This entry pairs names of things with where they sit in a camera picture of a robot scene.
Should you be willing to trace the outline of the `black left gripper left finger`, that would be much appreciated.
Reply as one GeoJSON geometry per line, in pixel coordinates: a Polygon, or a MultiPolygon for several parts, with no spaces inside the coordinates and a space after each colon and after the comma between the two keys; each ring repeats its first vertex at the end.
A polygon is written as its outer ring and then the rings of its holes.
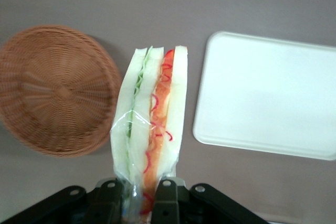
{"type": "Polygon", "coordinates": [[[69,186],[2,223],[121,223],[122,191],[117,179],[101,180],[90,192],[69,186]]]}

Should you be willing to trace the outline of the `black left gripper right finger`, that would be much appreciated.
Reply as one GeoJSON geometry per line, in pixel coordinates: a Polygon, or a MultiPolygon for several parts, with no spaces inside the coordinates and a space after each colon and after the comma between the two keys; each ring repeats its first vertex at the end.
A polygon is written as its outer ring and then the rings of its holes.
{"type": "Polygon", "coordinates": [[[187,189],[181,178],[160,181],[151,223],[266,223],[209,184],[187,189]]]}

